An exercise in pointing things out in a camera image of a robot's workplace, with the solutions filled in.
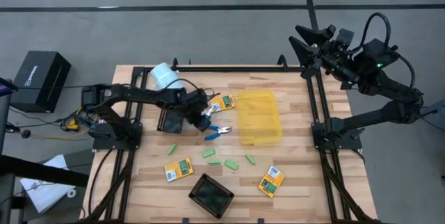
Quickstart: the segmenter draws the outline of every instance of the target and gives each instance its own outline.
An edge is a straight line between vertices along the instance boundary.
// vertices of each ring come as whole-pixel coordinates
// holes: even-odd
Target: black box
[[[29,51],[14,79],[19,91],[10,105],[23,112],[53,113],[70,68],[56,51]]]

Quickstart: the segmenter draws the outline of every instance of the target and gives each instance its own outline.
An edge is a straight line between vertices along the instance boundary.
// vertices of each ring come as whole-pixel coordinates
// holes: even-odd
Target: yellow plastic container
[[[276,143],[283,138],[273,90],[237,92],[236,109],[241,142],[244,145]]]

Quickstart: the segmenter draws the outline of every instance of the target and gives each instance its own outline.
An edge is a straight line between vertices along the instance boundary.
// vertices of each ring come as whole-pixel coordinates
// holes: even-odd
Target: concrete floor
[[[159,6],[204,4],[306,4],[306,0],[0,0],[0,7]],[[445,0],[314,0],[315,5],[440,4]],[[359,41],[367,17],[375,10],[317,10],[318,25],[334,24],[355,32]],[[390,43],[416,70],[416,87],[426,105],[445,98],[441,82],[445,10],[384,10],[392,25]],[[67,86],[111,82],[117,64],[180,63],[271,64],[280,54],[298,63],[287,38],[296,24],[310,26],[307,10],[0,13],[0,76],[13,78],[28,50],[59,51],[72,64]],[[384,37],[373,22],[368,39]],[[387,74],[409,83],[403,63]],[[378,109],[387,101],[348,92],[353,114]],[[80,105],[79,89],[64,90],[52,115],[56,119]],[[10,113],[15,124],[34,123]],[[56,127],[33,129],[54,132]],[[423,121],[381,124],[362,134],[366,170],[379,219],[388,223],[443,223],[445,219],[444,132]],[[91,148],[92,141],[45,141],[6,136],[4,154],[29,161]],[[33,223],[73,221],[78,209]]]

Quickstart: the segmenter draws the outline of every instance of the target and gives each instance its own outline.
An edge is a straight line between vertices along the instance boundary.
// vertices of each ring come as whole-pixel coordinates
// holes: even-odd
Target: wooden table
[[[130,83],[132,70],[132,65],[117,66],[113,83]],[[234,128],[231,133],[214,141],[204,142],[204,136],[209,133],[201,133],[186,122],[182,134],[167,134],[156,130],[160,109],[154,105],[144,105],[143,139],[134,159],[126,223],[180,223],[182,218],[190,218],[192,223],[257,223],[258,218],[265,218],[267,223],[330,223],[320,157],[314,149],[309,130],[312,113],[307,84],[299,73],[182,72],[179,76],[189,79],[198,87],[213,88],[222,95],[235,95],[243,89],[272,88],[284,137],[274,144],[241,145],[236,109],[213,115],[213,124]],[[323,81],[331,116],[350,116],[348,98],[339,89],[340,83],[332,76],[323,77]],[[153,85],[153,79],[149,78],[147,88],[153,88]],[[116,104],[113,108],[123,115],[125,103]],[[169,147],[175,143],[178,144],[176,150],[168,156],[166,153]],[[207,159],[202,158],[201,152],[211,148],[216,150],[212,159],[230,159],[239,165],[239,169],[234,171],[223,165],[207,165]],[[105,153],[101,151],[95,154],[87,192]],[[109,189],[115,153],[113,151],[110,154],[99,172],[92,199],[93,208]],[[254,157],[257,164],[251,165],[244,157],[245,153]],[[363,161],[353,152],[341,151],[339,155],[346,188],[365,213],[377,218]],[[168,183],[164,165],[186,157],[190,157],[195,172]],[[275,197],[269,198],[257,186],[272,164],[286,178]],[[220,220],[188,198],[188,193],[202,173],[210,175],[235,194]],[[337,190],[334,190],[334,194],[341,218]],[[88,194],[83,204],[85,209],[87,202]],[[119,203],[120,191],[115,200],[114,218],[117,217]]]

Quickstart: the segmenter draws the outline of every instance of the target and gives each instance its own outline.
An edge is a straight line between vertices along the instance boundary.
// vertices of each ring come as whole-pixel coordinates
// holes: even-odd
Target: yellow box
[[[276,143],[283,138],[272,89],[237,92],[236,110],[241,142],[244,145]]]
[[[168,182],[172,182],[176,179],[180,179],[184,176],[193,174],[192,163],[189,158],[185,158],[181,161],[176,161],[165,167],[165,176]]]
[[[232,109],[235,107],[235,100],[233,95],[226,95],[223,97],[215,97],[210,101],[210,106],[216,106],[216,111],[223,111],[227,109]]]
[[[284,173],[278,170],[278,168],[270,166],[269,171],[260,181],[258,188],[272,198],[277,193],[278,188],[284,180],[284,176]]]

